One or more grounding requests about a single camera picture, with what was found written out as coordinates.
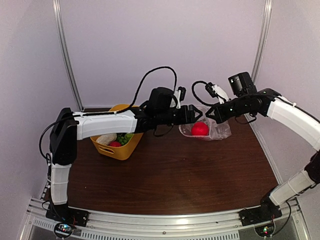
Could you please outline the red plush apple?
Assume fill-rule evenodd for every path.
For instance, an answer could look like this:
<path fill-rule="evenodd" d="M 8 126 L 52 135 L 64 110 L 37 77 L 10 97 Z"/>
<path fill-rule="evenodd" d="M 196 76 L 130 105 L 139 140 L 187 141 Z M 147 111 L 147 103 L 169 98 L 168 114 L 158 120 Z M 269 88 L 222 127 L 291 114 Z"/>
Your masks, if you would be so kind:
<path fill-rule="evenodd" d="M 192 136 L 208 136 L 209 132 L 208 125 L 202 121 L 196 122 L 191 128 Z"/>

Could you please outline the clear zip top bag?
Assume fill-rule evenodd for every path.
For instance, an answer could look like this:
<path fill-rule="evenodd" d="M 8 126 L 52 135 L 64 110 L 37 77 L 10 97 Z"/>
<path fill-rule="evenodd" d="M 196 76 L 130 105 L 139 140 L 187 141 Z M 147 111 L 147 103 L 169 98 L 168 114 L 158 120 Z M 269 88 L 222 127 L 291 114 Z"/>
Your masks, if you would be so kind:
<path fill-rule="evenodd" d="M 184 137 L 203 141 L 213 141 L 223 140 L 232 135 L 230 125 L 227 121 L 224 123 L 217 124 L 215 120 L 206 117 L 205 113 L 209 109 L 208 106 L 197 106 L 197 108 L 201 110 L 203 113 L 202 117 L 197 122 L 206 123 L 209 127 L 209 134 L 207 136 L 193 136 L 191 134 L 191 128 L 195 123 L 188 123 L 178 126 L 180 133 Z"/>

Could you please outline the yellow plastic basket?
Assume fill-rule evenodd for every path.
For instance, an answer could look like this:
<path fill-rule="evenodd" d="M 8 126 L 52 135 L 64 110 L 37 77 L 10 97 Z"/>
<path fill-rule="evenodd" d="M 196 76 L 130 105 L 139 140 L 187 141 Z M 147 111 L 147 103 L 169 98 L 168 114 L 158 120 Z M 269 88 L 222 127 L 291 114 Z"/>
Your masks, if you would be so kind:
<path fill-rule="evenodd" d="M 90 140 L 98 153 L 120 161 L 127 160 L 132 155 L 143 136 L 142 133 L 134 133 L 133 127 L 135 121 L 133 118 L 133 113 L 126 111 L 125 113 L 110 114 L 106 120 L 99 120 L 97 125 L 102 127 L 102 129 L 99 131 L 96 130 L 94 135 L 90 136 Z M 96 142 L 99 136 L 113 133 L 132 133 L 134 136 L 126 145 L 122 145 L 121 147 L 111 147 Z"/>

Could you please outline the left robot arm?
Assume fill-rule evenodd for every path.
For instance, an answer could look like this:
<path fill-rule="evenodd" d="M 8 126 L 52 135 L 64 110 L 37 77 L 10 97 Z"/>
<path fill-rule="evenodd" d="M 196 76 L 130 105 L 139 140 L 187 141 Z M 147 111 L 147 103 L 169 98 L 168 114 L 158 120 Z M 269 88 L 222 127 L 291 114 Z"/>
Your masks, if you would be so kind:
<path fill-rule="evenodd" d="M 157 87 L 140 106 L 130 105 L 122 110 L 73 112 L 69 107 L 60 111 L 50 125 L 50 193 L 54 205 L 52 213 L 61 222 L 72 218 L 66 207 L 69 172 L 77 158 L 77 142 L 106 134 L 140 134 L 155 130 L 160 125 L 179 126 L 195 123 L 203 113 L 194 105 L 182 105 L 185 88 L 172 91 Z"/>

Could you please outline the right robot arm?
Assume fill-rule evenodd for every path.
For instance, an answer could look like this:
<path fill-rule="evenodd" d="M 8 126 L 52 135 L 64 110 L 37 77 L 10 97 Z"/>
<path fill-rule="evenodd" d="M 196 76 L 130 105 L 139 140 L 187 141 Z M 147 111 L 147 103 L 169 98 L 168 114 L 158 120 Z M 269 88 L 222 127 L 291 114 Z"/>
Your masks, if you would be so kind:
<path fill-rule="evenodd" d="M 266 221 L 285 201 L 320 183 L 320 121 L 271 88 L 257 90 L 248 72 L 231 76 L 228 82 L 236 96 L 234 99 L 216 84 L 205 85 L 206 91 L 219 100 L 206 112 L 207 118 L 221 124 L 244 114 L 252 117 L 260 114 L 283 124 L 316 151 L 302 170 L 261 199 L 256 216 Z"/>

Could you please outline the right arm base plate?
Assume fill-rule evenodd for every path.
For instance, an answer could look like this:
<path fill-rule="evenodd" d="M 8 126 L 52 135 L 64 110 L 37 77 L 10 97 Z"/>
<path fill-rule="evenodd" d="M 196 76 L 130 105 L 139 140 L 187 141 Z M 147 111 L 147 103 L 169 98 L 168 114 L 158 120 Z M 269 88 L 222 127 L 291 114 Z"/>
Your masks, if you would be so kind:
<path fill-rule="evenodd" d="M 283 215 L 280 209 L 269 211 L 261 206 L 244 208 L 238 214 L 243 227 L 268 222 Z"/>

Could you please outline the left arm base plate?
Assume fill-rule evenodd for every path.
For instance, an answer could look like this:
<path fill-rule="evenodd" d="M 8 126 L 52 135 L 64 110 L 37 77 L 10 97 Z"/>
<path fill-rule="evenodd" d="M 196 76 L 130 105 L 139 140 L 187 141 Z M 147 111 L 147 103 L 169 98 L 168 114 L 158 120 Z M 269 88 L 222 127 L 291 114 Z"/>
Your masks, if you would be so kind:
<path fill-rule="evenodd" d="M 72 226 L 86 227 L 89 212 L 86 210 L 71 208 L 67 204 L 50 204 L 45 217 L 57 222 L 67 223 Z"/>

